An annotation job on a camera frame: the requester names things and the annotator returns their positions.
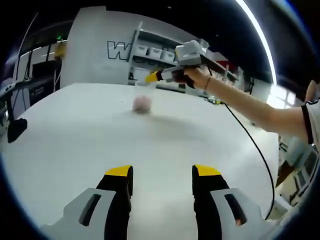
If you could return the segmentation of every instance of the bracelet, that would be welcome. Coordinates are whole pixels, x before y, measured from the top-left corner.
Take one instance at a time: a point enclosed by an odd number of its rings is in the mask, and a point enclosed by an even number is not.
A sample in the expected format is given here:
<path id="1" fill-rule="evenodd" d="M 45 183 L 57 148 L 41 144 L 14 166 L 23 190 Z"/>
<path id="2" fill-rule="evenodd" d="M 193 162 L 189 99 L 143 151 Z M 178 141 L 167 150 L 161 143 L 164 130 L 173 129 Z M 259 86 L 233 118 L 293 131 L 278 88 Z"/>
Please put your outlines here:
<path id="1" fill-rule="evenodd" d="M 209 85 L 210 78 L 211 78 L 211 76 L 208 77 L 208 80 L 207 80 L 207 82 L 206 82 L 206 85 L 205 85 L 205 87 L 204 87 L 204 89 L 203 89 L 204 91 L 207 89 L 207 87 L 208 87 L 208 85 Z"/>

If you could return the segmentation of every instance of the white wall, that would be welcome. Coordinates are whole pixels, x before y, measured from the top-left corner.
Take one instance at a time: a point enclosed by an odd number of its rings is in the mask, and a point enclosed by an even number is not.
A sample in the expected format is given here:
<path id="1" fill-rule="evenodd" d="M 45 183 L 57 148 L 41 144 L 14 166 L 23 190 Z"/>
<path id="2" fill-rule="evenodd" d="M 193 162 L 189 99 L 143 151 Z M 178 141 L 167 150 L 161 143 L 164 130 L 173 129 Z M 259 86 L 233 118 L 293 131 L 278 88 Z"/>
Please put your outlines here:
<path id="1" fill-rule="evenodd" d="M 130 49 L 128 45 L 141 21 L 143 30 L 176 41 L 186 42 L 195 38 L 173 25 L 150 17 L 106 11 L 105 6 L 82 8 L 68 36 L 61 87 L 73 83 L 126 84 L 130 68 L 126 61 Z M 108 53 L 108 41 L 122 42 L 117 48 L 120 56 L 117 52 L 113 55 Z"/>

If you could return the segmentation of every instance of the pink object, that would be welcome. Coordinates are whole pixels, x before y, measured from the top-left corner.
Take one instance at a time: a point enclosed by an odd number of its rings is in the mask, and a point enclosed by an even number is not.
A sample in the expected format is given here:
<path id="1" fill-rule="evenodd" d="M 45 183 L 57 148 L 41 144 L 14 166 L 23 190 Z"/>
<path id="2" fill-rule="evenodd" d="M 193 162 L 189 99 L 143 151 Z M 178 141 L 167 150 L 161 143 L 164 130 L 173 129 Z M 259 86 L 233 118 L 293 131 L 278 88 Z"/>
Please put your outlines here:
<path id="1" fill-rule="evenodd" d="M 148 113 L 151 110 L 151 103 L 150 97 L 145 95 L 137 96 L 133 101 L 132 111 L 139 114 Z"/>

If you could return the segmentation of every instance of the ceiling light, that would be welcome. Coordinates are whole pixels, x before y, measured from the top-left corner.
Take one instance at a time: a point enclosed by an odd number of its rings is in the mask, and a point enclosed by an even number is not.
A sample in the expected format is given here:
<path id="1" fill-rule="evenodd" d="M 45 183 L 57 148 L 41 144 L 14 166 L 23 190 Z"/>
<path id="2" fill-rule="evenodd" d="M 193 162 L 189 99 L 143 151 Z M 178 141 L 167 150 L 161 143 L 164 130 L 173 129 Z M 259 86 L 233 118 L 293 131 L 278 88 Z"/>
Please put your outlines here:
<path id="1" fill-rule="evenodd" d="M 257 19 L 255 18 L 254 14 L 249 9 L 249 7 L 246 5 L 244 0 L 236 0 L 236 2 L 240 5 L 240 7 L 245 12 L 245 14 L 248 16 L 248 18 L 252 22 L 256 32 L 258 33 L 258 35 L 260 37 L 260 40 L 262 42 L 262 45 L 263 45 L 264 50 L 266 52 L 266 56 L 267 56 L 268 61 L 269 61 L 273 84 L 277 85 L 277 77 L 276 77 L 275 65 L 274 65 L 274 61 L 272 60 L 272 55 L 271 55 L 271 51 L 270 51 L 267 39 L 266 39 L 266 37 L 265 37 L 265 35 L 264 35 L 264 33 L 263 33 L 258 21 L 257 21 Z"/>

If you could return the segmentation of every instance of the white table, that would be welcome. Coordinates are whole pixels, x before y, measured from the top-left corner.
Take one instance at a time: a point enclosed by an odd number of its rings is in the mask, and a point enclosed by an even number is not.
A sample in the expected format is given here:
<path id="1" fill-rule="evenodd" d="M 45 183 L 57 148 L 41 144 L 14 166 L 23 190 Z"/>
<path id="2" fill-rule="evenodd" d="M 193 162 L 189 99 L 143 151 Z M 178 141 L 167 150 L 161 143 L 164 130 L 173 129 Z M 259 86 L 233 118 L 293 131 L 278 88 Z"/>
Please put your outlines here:
<path id="1" fill-rule="evenodd" d="M 39 226 L 53 224 L 66 204 L 95 188 L 105 171 L 133 165 L 128 239 L 197 239 L 192 165 L 217 168 L 265 216 L 272 199 L 266 167 L 223 105 L 155 89 L 152 113 L 131 111 L 135 87 L 80 83 L 33 105 L 27 130 L 2 139 L 3 166 L 16 197 Z M 278 135 L 249 125 L 276 180 Z"/>

